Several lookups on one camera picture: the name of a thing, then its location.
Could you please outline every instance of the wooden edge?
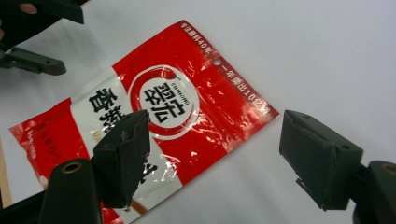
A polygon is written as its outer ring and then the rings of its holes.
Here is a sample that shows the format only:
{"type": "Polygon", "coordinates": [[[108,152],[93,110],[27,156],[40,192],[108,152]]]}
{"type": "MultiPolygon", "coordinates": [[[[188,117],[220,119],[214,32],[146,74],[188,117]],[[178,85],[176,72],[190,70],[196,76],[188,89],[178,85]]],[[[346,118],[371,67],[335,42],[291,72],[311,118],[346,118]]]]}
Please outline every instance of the wooden edge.
{"type": "Polygon", "coordinates": [[[4,159],[3,148],[0,140],[0,190],[3,208],[12,205],[11,191],[9,190],[6,161],[4,159]]]}
{"type": "Polygon", "coordinates": [[[148,209],[145,206],[143,206],[143,204],[141,204],[135,200],[132,200],[131,206],[140,215],[143,215],[143,214],[147,213],[147,211],[148,211],[148,209]]]}

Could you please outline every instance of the screw hole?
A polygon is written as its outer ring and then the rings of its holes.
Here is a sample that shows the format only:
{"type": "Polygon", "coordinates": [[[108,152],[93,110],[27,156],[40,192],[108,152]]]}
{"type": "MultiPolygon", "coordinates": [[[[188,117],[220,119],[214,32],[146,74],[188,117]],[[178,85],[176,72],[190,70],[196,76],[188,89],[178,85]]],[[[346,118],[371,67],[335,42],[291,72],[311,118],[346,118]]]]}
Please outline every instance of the screw hole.
{"type": "Polygon", "coordinates": [[[81,169],[82,163],[80,161],[72,161],[70,163],[67,163],[63,168],[62,168],[62,173],[64,174],[72,174],[75,171],[81,169]]]}

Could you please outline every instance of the black clamp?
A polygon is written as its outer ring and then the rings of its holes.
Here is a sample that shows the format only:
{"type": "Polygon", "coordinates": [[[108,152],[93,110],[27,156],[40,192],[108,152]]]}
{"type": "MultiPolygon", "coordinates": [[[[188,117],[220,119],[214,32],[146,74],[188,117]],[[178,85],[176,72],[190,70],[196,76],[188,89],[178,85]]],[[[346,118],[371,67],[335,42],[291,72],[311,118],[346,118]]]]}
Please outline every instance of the black clamp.
{"type": "Polygon", "coordinates": [[[22,41],[39,34],[60,18],[83,24],[80,5],[87,0],[0,0],[1,28],[5,36],[0,42],[0,67],[12,67],[31,71],[61,75],[66,72],[64,63],[24,49],[14,48],[22,41]],[[28,15],[19,8],[20,3],[31,3],[38,13],[28,15]]]}
{"type": "Polygon", "coordinates": [[[125,115],[93,149],[93,157],[56,166],[47,190],[0,210],[2,223],[103,223],[104,208],[134,205],[150,153],[149,113],[125,115]]]}
{"type": "Polygon", "coordinates": [[[285,111],[279,152],[297,184],[323,210],[346,210],[355,202],[355,224],[396,223],[396,164],[361,164],[363,149],[313,117],[285,111]]]}

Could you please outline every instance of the crinkled plastic wrapper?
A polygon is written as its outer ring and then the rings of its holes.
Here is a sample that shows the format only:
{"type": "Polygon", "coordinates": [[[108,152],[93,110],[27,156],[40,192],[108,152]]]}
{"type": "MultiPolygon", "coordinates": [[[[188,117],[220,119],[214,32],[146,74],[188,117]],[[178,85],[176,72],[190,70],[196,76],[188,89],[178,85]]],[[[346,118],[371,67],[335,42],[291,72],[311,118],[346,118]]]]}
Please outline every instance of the crinkled plastic wrapper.
{"type": "Polygon", "coordinates": [[[134,221],[278,115],[192,25],[180,21],[75,96],[10,130],[45,186],[56,165],[91,158],[117,121],[141,109],[150,116],[151,152],[134,209],[104,209],[105,223],[134,221]]]}

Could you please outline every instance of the white backdrop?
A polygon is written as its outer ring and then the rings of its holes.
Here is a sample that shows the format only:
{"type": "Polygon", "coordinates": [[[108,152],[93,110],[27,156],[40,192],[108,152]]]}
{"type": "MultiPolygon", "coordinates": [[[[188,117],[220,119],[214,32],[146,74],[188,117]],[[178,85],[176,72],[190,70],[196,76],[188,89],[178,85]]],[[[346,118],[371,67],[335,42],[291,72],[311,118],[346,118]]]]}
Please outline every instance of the white backdrop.
{"type": "Polygon", "coordinates": [[[8,128],[71,96],[180,20],[197,28],[281,114],[136,223],[352,223],[321,211],[278,153],[285,109],[309,114],[396,162],[396,2],[93,0],[85,25],[61,20],[20,47],[61,59],[60,77],[0,69],[0,136],[13,202],[41,190],[8,128]]]}

